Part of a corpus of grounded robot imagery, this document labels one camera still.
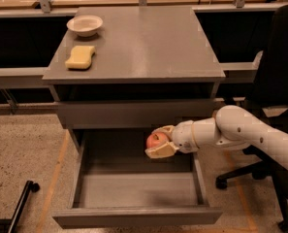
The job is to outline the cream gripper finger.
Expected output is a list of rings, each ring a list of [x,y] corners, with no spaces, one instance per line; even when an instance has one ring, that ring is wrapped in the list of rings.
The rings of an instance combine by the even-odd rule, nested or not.
[[[173,125],[162,126],[153,130],[152,135],[157,135],[160,139],[171,140],[174,129]]]
[[[146,155],[151,159],[159,159],[173,156],[178,151],[178,147],[173,142],[165,142],[156,147],[145,150]]]

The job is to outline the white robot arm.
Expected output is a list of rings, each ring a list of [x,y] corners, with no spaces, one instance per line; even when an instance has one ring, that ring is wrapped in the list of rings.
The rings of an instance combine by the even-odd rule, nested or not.
[[[238,106],[224,106],[215,117],[157,128],[147,140],[145,153],[149,158],[165,158],[205,146],[228,150],[254,146],[288,171],[288,134]]]

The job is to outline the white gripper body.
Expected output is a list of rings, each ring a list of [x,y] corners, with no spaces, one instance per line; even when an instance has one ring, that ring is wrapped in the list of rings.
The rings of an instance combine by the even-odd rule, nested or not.
[[[172,141],[178,151],[183,153],[196,152],[199,147],[193,135],[193,124],[191,120],[179,123],[172,132]]]

